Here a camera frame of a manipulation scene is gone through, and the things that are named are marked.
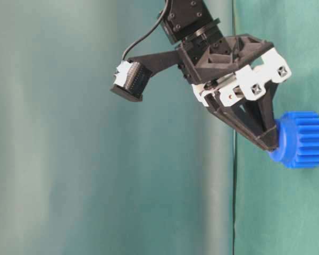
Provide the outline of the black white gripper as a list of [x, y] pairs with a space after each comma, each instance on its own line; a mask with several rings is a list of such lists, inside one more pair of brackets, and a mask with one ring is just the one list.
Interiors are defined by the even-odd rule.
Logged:
[[272, 42], [248, 34], [212, 42], [194, 38], [176, 50], [197, 100], [210, 113], [261, 149], [278, 147], [273, 97], [292, 72]]

